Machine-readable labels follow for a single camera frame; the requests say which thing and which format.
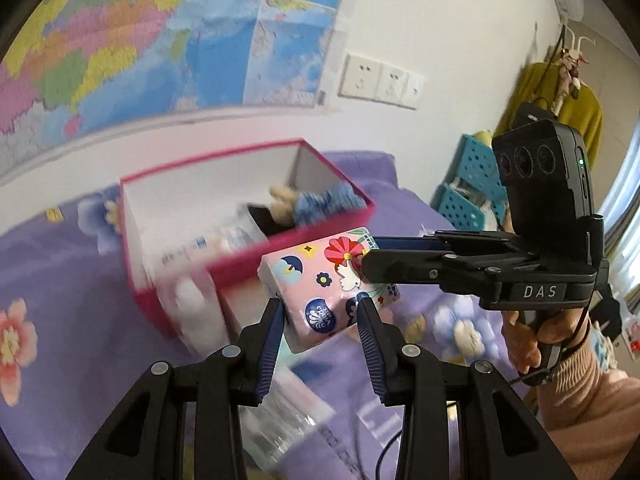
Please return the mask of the person right hand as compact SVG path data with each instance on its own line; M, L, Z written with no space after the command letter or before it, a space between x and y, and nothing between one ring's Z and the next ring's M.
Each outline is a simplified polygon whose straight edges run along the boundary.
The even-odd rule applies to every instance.
M533 328L518 320L518 312L503 311L502 334L506 341L509 360L522 373L541 366L542 344L562 344L571 349L582 342L589 330L588 316L582 309L567 309L549 318L539 328Z

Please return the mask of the pink sleeve right forearm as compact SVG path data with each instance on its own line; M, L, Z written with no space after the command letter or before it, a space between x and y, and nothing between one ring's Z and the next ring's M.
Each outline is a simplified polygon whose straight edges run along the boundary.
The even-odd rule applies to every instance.
M537 388L542 426L578 479L637 479L639 379L602 370L589 336Z

